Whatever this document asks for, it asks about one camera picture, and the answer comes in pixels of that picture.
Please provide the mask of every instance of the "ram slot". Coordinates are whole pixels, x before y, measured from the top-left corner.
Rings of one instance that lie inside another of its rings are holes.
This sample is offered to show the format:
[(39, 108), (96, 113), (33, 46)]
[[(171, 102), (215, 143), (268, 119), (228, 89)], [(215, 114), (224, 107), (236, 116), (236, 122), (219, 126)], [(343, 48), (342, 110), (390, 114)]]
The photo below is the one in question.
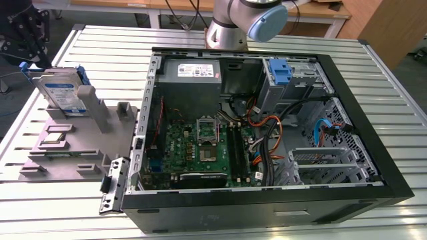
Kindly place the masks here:
[(239, 165), (236, 158), (236, 148), (235, 148), (235, 136), (234, 127), (227, 127), (227, 148), (228, 148), (228, 161), (231, 168), (231, 179), (236, 180), (239, 178)]
[(240, 127), (235, 127), (232, 131), (234, 131), (235, 156), (236, 156), (236, 162), (239, 165), (239, 176), (242, 179), (246, 179), (248, 177), (248, 162), (246, 159), (244, 141), (242, 137)]

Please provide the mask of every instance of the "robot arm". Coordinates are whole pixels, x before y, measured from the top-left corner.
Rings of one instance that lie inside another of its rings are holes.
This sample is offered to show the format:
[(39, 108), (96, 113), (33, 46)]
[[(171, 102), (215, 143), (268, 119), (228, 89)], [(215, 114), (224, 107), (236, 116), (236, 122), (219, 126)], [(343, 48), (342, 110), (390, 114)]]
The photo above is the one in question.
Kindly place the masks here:
[(210, 49), (243, 50), (247, 36), (272, 39), (283, 29), (288, 10), (282, 0), (215, 0), (214, 19), (206, 34)]
[(39, 10), (32, 0), (0, 3), (0, 55), (12, 65), (23, 61), (49, 68), (45, 42), (49, 41), (49, 12)]

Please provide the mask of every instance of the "aluminum slotted table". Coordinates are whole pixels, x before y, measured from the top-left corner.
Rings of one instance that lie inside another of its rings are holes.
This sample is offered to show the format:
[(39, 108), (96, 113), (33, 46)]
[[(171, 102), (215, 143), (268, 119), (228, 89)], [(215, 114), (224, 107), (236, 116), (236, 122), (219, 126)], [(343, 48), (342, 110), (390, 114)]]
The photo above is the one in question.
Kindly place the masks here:
[[(256, 51), (331, 55), (415, 197), (340, 224), (169, 233), (161, 238), (360, 240), (380, 235), (390, 240), (424, 239), (427, 117), (371, 47), (356, 40), (298, 36), (278, 36), (267, 43), (248, 41), (248, 46)], [(53, 65), (81, 64), (105, 104), (115, 106), (119, 101), (128, 101), (137, 107), (152, 47), (203, 48), (204, 33), (85, 26), (72, 30)], [(19, 178), (48, 119), (47, 105), (35, 90), (0, 144), (0, 181)], [(99, 189), (99, 182), (0, 184), (0, 238), (149, 238), (124, 214), (99, 216)]]

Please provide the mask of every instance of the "motherboard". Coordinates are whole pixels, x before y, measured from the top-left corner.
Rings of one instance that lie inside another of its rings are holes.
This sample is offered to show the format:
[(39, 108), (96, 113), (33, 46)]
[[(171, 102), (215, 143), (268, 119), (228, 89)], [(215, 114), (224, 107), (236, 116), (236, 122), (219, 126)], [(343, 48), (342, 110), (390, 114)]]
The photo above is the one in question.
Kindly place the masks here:
[(238, 125), (172, 123), (165, 132), (163, 159), (149, 159), (151, 174), (143, 177), (144, 188), (153, 190), (187, 188), (251, 187), (246, 149), (254, 137), (251, 127)]

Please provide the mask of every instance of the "open computer tower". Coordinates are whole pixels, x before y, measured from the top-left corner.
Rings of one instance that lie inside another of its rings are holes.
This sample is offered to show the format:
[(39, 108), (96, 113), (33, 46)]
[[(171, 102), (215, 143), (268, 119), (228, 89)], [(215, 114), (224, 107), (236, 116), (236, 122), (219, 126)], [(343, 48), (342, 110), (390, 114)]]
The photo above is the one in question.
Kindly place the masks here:
[(328, 55), (152, 51), (100, 214), (144, 233), (286, 227), (414, 196)]

